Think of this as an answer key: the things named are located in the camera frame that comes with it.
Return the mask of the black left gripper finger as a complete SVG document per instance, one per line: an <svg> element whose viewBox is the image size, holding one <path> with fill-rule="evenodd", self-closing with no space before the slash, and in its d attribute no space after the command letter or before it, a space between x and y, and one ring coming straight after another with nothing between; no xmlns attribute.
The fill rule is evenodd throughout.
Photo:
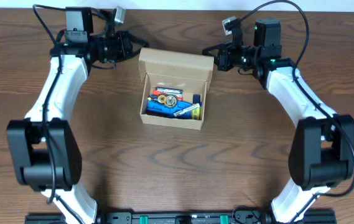
<svg viewBox="0 0 354 224"><path fill-rule="evenodd" d="M135 35L133 35L132 33L129 32L129 46L132 49L134 44L138 44L141 47L149 47L149 43L148 41L136 37Z"/></svg>
<svg viewBox="0 0 354 224"><path fill-rule="evenodd" d="M139 55L140 52L141 52L141 48L139 48L137 50L133 50L132 48L130 48L130 49L124 48L122 61L132 59L135 56Z"/></svg>

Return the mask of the cardboard box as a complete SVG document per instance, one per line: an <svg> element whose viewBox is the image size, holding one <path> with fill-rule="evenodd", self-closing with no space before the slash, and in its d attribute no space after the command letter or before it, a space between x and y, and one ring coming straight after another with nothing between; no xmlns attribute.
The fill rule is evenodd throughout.
<svg viewBox="0 0 354 224"><path fill-rule="evenodd" d="M213 58L166 50L143 48L139 55L139 74L144 82L141 120L144 124L155 124L175 128L202 128L207 91L211 84ZM200 114L197 119L179 116L170 118L148 111L149 97L156 88L171 88L182 91L184 102L193 103L193 96L200 95Z"/></svg>

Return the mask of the red black stapler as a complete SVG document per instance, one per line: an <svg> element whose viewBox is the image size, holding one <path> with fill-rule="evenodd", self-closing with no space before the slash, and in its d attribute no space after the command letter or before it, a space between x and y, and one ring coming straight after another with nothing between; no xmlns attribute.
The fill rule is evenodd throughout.
<svg viewBox="0 0 354 224"><path fill-rule="evenodd" d="M156 87L153 91L152 94L155 96L159 95L173 95L176 97L178 101L183 100L182 96L183 91L179 89L173 89L173 88L161 88L161 87Z"/></svg>

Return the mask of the blue whiteboard eraser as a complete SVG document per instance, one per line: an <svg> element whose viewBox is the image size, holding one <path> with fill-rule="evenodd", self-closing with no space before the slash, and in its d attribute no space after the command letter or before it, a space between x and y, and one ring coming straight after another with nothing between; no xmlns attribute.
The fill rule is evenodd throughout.
<svg viewBox="0 0 354 224"><path fill-rule="evenodd" d="M174 106L167 106L165 104L159 103L154 99L149 99L146 106L146 111L150 114L155 114L159 116L165 116L167 118L175 118L174 113L188 108L192 104L185 101L176 101Z"/></svg>

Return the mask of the blue whiteboard marker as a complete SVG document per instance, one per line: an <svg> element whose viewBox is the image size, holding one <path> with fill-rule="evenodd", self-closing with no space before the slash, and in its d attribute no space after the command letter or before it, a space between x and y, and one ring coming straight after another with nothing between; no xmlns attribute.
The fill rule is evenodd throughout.
<svg viewBox="0 0 354 224"><path fill-rule="evenodd" d="M187 112L190 112L192 110L198 109L198 108L200 108L200 104L196 103L196 104L193 104L193 105L191 105L191 106L189 106L187 108L184 108L184 109L182 109L180 111L176 111L173 115L175 117L182 116L183 114L185 114Z"/></svg>

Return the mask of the gold correction tape dispenser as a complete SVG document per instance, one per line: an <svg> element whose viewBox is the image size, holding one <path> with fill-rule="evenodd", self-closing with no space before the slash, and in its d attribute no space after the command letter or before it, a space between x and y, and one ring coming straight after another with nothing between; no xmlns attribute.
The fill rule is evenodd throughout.
<svg viewBox="0 0 354 224"><path fill-rule="evenodd" d="M152 95L148 100L168 108L173 108L177 105L177 98L173 95Z"/></svg>

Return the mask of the yellow highlighter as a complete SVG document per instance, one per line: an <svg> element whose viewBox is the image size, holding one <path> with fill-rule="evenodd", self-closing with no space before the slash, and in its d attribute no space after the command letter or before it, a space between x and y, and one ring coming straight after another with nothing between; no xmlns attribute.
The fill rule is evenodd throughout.
<svg viewBox="0 0 354 224"><path fill-rule="evenodd" d="M199 104L199 106L191 111L191 118L194 120L200 120L201 106L202 106L201 96L198 94L193 95L193 102L192 103Z"/></svg>

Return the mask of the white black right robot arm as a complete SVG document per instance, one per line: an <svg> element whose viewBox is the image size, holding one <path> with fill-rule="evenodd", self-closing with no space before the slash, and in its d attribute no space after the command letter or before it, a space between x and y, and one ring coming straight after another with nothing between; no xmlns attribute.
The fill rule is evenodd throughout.
<svg viewBox="0 0 354 224"><path fill-rule="evenodd" d="M339 115L310 89L297 63L282 56L281 23L258 19L254 44L243 43L241 19L222 22L231 40L203 50L217 69L251 71L274 96L295 126L288 158L290 178L267 208L245 208L232 213L238 223L335 223L333 210L312 209L320 197L331 196L341 181L354 182L354 119Z"/></svg>

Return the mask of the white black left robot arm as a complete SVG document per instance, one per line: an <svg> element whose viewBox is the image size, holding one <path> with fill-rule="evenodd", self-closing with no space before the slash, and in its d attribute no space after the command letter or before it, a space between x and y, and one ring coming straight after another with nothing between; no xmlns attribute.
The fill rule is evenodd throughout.
<svg viewBox="0 0 354 224"><path fill-rule="evenodd" d="M34 106L6 128L16 179L54 203L59 214L33 213L25 223L107 223L108 214L84 188L82 154L69 121L80 88L95 62L117 64L137 56L148 42L126 30L93 35L61 30L53 38L50 71Z"/></svg>

